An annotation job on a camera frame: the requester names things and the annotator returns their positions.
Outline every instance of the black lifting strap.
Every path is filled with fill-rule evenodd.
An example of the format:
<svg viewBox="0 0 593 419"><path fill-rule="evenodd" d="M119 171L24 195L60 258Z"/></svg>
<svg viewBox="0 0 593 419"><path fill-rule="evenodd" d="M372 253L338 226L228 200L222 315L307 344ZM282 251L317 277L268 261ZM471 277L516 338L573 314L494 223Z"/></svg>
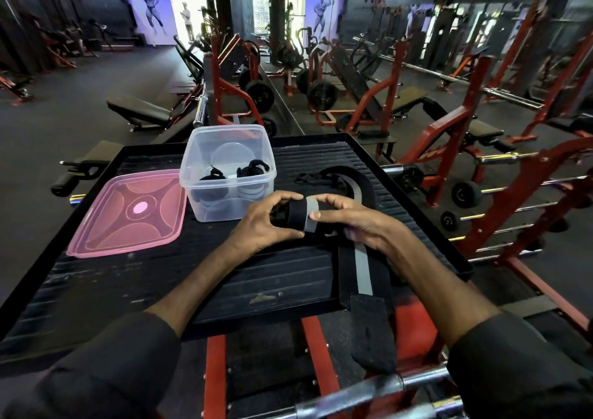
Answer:
<svg viewBox="0 0 593 419"><path fill-rule="evenodd" d="M358 170L347 166L323 169L322 177L338 176L349 194L367 208L375 209L375 189ZM338 280L340 303L351 312L354 361L375 374L396 372L395 330L389 317L395 314L391 296L389 265L380 252L340 235Z"/></svg>

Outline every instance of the doorway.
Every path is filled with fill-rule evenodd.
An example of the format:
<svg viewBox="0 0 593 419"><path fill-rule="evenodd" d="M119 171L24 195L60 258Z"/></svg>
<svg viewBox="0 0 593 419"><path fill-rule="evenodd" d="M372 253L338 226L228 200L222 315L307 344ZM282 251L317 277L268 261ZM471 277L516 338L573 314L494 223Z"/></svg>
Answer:
<svg viewBox="0 0 593 419"><path fill-rule="evenodd" d="M187 4L187 10L189 11L189 23L193 38L195 39L202 29L202 23L204 18L202 17L202 7L206 6L206 0L171 0L173 6L173 12L175 14L175 26L177 27L177 35L179 39L188 47L193 42L191 39L189 27L186 26L186 20L182 16L182 11L185 10L183 3Z"/></svg>

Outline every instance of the wall mural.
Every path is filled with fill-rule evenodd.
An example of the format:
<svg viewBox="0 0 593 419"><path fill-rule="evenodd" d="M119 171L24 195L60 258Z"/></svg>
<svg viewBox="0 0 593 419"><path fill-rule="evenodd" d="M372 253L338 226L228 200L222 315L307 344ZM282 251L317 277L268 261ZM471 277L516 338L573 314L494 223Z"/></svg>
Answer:
<svg viewBox="0 0 593 419"><path fill-rule="evenodd" d="M343 0L305 0L305 27L311 27L319 40L337 38L337 21Z"/></svg>
<svg viewBox="0 0 593 419"><path fill-rule="evenodd" d="M128 0L134 11L138 32L151 45L174 44L177 34L171 0Z"/></svg>

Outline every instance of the rubber mat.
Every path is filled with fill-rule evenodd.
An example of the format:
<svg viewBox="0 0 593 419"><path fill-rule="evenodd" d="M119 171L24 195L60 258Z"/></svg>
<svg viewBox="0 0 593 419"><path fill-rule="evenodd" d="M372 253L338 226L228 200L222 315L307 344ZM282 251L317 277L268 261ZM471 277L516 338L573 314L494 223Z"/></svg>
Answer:
<svg viewBox="0 0 593 419"><path fill-rule="evenodd" d="M320 187L295 182L298 174L337 164L360 170L375 187L378 210L406 224L446 266L455 270L348 143L274 147L273 151L278 168L276 189L311 195L319 193ZM116 175L179 168L181 159L181 154L129 156ZM170 244L90 259L63 253L0 342L0 363L76 347L122 314L144 310L193 271L226 239L235 224L197 222L188 208L182 232ZM328 311L341 309L334 282L337 247L331 240L322 245L316 239L306 240L267 249L250 260L249 266L233 271L210 295L189 328L203 329L214 320L247 320L267 311L313 303L326 302Z"/></svg>

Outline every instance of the gym floor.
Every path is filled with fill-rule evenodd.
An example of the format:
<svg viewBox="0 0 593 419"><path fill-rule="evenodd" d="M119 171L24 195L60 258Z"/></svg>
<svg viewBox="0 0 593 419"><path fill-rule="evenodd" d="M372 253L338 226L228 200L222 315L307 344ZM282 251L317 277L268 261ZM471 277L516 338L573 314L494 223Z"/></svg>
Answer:
<svg viewBox="0 0 593 419"><path fill-rule="evenodd" d="M30 91L36 96L31 103L13 107L6 93L0 91L0 117L4 118L0 123L0 217L3 218L0 222L3 236L0 244L0 302L9 295L71 213L68 201L54 197L49 190L49 186L63 174L59 161L84 155L101 139L121 144L145 144L154 138L153 132L130 133L127 122L108 109L105 102L108 96L129 94L170 108L175 101L175 96L170 94L171 87L180 80L187 81L187 70L173 48L102 53L99 59L79 59L77 65L75 70L57 70L40 75L30 86ZM386 78L389 69L389 65L384 62L375 77ZM275 83L282 91L281 80ZM452 93L438 91L435 89L437 80L434 77L410 70L403 72L402 83L404 87L418 86L425 89L429 97L440 102L447 110L459 106L465 94L464 87L453 86ZM295 94L292 98L285 98L285 101L306 134L335 132L333 127L322 128L315 123L314 117L306 110L304 95ZM353 109L354 104L349 106L347 102L341 100L336 108ZM533 112L504 102L491 102L481 104L477 115L481 121L503 129L505 134L517 135L530 122ZM402 156L429 123L430 118L417 106L407 118L392 125L391 136L397 140L393 156ZM546 126L536 128L536 133L538 140L520 144L520 151L538 151L573 138L572 135ZM369 146L367 150L372 153L374 146ZM492 148L482 150L486 154L495 153ZM433 169L436 166L434 162L430 165ZM485 212L489 205L488 198L481 206L468 210L457 208L449 199L452 184L458 180L469 180L473 168L473 161L468 155L459 155L448 181L449 186L437 208L428 207L420 193L414 193L411 197L435 224L439 223L441 213L446 210L462 215ZM582 175L587 168L563 167L556 176ZM517 165L488 167L482 186L506 186L517 173ZM77 192L85 192L90 183L81 184ZM559 198L557 190L542 188L529 203L538 204ZM534 217L537 217L537 212L520 213L512 217L507 225L527 223ZM593 232L592 209L573 210L567 219L570 229L560 234L546 234L545 250L526 258L525 263L585 315L593 317L593 298L589 295L593 292L593 277L588 270L593 255L587 245L587 237ZM463 235L468 230L469 226L464 224L457 235ZM455 235L444 233L447 237ZM509 237L500 235L500 241L491 242L503 242L504 238ZM487 264L476 266L473 282L499 305L534 294L507 269ZM347 313L332 313L330 317L322 316L320 320L330 344L330 354L340 384L348 386L362 379L362 370L349 356L350 326ZM546 339L578 358L582 364L593 366L584 355L589 345L558 314L544 313L529 321ZM255 341L264 341L268 348L287 347L287 351L290 351L286 344L289 341L286 338L289 335L287 325L257 328L248 338L244 333L241 334L241 337L236 337L236 341L241 341L242 345L247 345L248 341L253 348L258 348ZM202 410L205 349L205 341L183 344L178 371L159 408L165 417L199 417ZM0 408L39 376L32 374L0 379ZM255 402L260 404L262 411L286 406L278 406L271 397L253 399L252 403ZM240 417L233 414L235 411L239 410L233 408L229 416Z"/></svg>

